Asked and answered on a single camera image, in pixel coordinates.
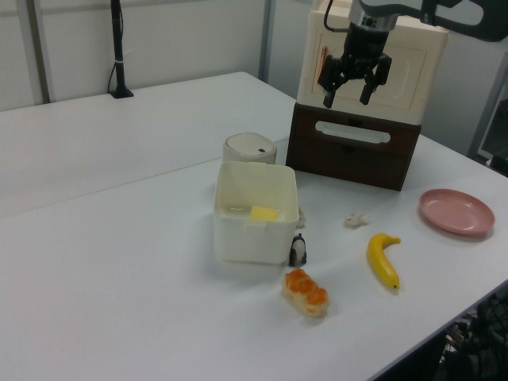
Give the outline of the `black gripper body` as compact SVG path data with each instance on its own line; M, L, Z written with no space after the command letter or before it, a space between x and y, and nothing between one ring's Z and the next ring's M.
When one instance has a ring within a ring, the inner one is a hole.
M389 32L366 29L350 23L341 59L345 62L348 80L364 79L367 71L375 72L378 59L387 42Z

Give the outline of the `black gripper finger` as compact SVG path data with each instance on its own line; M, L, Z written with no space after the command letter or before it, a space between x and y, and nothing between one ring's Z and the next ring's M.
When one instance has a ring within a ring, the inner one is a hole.
M375 72L367 71L364 75L365 85L360 96L360 102L362 104L367 105L377 87L386 84L391 63L392 59L388 55L382 54L378 59Z
M330 109L333 106L333 101L337 90L343 84L348 82L346 68L347 66L341 58L332 55L327 55L323 62L317 83L323 88L325 92L323 105L327 109Z

